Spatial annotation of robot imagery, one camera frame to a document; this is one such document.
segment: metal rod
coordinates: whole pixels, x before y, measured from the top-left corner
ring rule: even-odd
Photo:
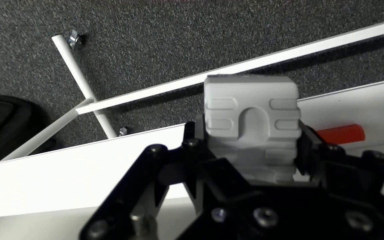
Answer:
[[[240,71],[245,71],[245,70],[250,70],[250,69],[256,69],[256,67],[261,67],[261,66],[266,66],[266,65],[272,65],[272,63],[309,55],[309,54],[313,54],[317,51],[349,45],[349,43],[357,42],[357,41],[364,41],[364,39],[378,37],[382,34],[384,34],[384,22],[376,23],[372,26],[366,26],[366,27],[361,27],[357,30],[346,31],[342,34],[332,35],[332,37],[328,37],[324,39],[308,42],[304,45],[293,46],[293,47],[284,49],[280,51],[269,53],[265,55],[254,57],[254,58],[245,59],[245,61],[241,61],[237,63],[232,63],[232,65],[221,66],[217,69],[206,70],[206,71],[202,71],[198,74],[182,77],[182,78],[178,78],[174,81],[169,81],[169,82],[158,83],[154,86],[144,87],[144,89],[134,90],[134,91],[130,91],[126,94],[120,94],[120,95],[114,95],[114,97],[110,97],[106,99],[96,101],[96,102],[92,102],[89,105],[78,107],[77,111],[80,114],[84,114],[84,113],[93,111],[97,109],[110,107],[114,105],[120,105],[120,103],[136,101],[140,98],[161,94],[165,91],[172,91],[176,89],[201,83],[205,81],[205,77],[208,74],[234,74],[234,73],[240,73]]]
[[[74,119],[78,114],[76,111],[76,107],[86,105],[89,102],[93,102],[93,98],[85,98],[82,102],[76,105],[69,111],[64,113],[61,117],[58,117],[54,122],[44,127],[41,131],[34,134],[32,138],[29,138],[26,142],[20,145],[17,149],[14,149],[12,153],[5,155],[2,159],[12,159],[22,155],[28,155],[34,149],[37,149],[42,142],[45,142],[48,138],[50,138],[54,133],[57,133],[61,127],[68,125],[72,119]]]
[[[52,39],[53,39],[56,47],[58,49],[61,58],[64,59],[64,62],[69,67],[76,83],[81,89],[84,97],[96,99],[96,95],[94,95],[93,90],[90,89],[90,86],[88,85],[84,73],[81,71],[80,66],[77,65],[76,59],[73,58],[73,54],[70,51],[68,42],[64,39],[64,37],[61,34],[53,35]],[[92,110],[92,111],[94,111],[94,115],[96,115],[100,126],[102,127],[104,133],[106,134],[106,137],[108,138],[116,137],[116,133],[114,133],[108,117],[102,111],[98,111],[98,110]]]

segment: metal bar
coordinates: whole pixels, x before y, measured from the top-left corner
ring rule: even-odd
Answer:
[[[86,105],[89,102],[93,102],[93,98],[85,98],[78,105],[72,107],[69,111],[64,113],[61,117],[58,117],[54,122],[48,125],[45,129],[34,134],[32,138],[29,138],[26,142],[20,145],[17,149],[14,149],[12,153],[5,155],[4,159],[12,159],[22,155],[28,155],[32,153],[36,147],[38,147],[42,142],[45,142],[48,138],[50,138],[53,134],[56,134],[61,127],[68,125],[72,119],[74,119],[78,113],[76,111],[76,107]]]
[[[90,89],[90,86],[88,85],[84,73],[81,71],[80,66],[77,65],[77,62],[74,61],[74,58],[72,55],[72,51],[70,51],[68,42],[62,38],[61,34],[53,35],[52,39],[53,39],[56,47],[58,49],[61,58],[64,59],[64,62],[69,67],[74,81],[77,82],[78,87],[81,89],[84,97],[96,99],[96,95],[94,95],[93,90]],[[94,111],[94,115],[96,115],[98,123],[101,125],[104,133],[106,134],[106,137],[108,138],[116,137],[116,133],[114,133],[108,117],[102,111],[98,111],[98,110],[93,110],[93,111]]]
[[[84,113],[93,111],[97,109],[110,107],[114,105],[120,105],[120,103],[136,101],[140,98],[161,94],[165,91],[170,91],[170,90],[176,90],[176,89],[201,83],[201,82],[204,82],[204,79],[208,74],[234,74],[234,73],[250,70],[254,67],[261,67],[261,66],[266,66],[266,65],[272,65],[272,63],[309,55],[309,54],[313,54],[317,51],[349,45],[349,43],[357,42],[357,41],[364,41],[364,39],[378,37],[382,34],[384,34],[384,22],[376,23],[372,26],[366,26],[366,27],[361,27],[357,30],[346,31],[342,34],[332,35],[332,37],[328,37],[324,39],[308,42],[304,45],[293,46],[293,47],[284,49],[280,51],[269,53],[265,55],[254,57],[254,58],[245,59],[245,61],[241,61],[237,63],[232,63],[232,65],[221,66],[217,69],[206,70],[206,71],[202,71],[198,74],[182,77],[182,78],[178,78],[174,81],[169,81],[169,82],[158,83],[154,86],[144,87],[144,89],[130,91],[126,94],[120,94],[120,95],[114,95],[114,97],[110,97],[106,99],[96,101],[96,102],[92,102],[89,105],[78,107],[77,111],[80,114],[84,114]]]

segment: black mechanical part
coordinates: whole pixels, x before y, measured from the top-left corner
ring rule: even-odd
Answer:
[[[184,182],[196,219],[177,237],[384,238],[384,154],[345,154],[301,123],[296,166],[309,183],[250,185],[205,143],[202,121],[180,147],[148,146],[81,230],[81,240],[156,238],[154,215],[170,183]]]

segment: gray carpet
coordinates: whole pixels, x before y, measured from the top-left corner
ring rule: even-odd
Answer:
[[[50,35],[86,31],[76,49],[98,98],[384,21],[380,0],[0,1],[0,94],[41,105],[52,119],[82,99]],[[384,79],[384,38],[254,73],[292,77],[301,95]],[[202,110],[201,87],[106,110],[136,131]],[[61,145],[104,138],[92,114],[56,135]]]

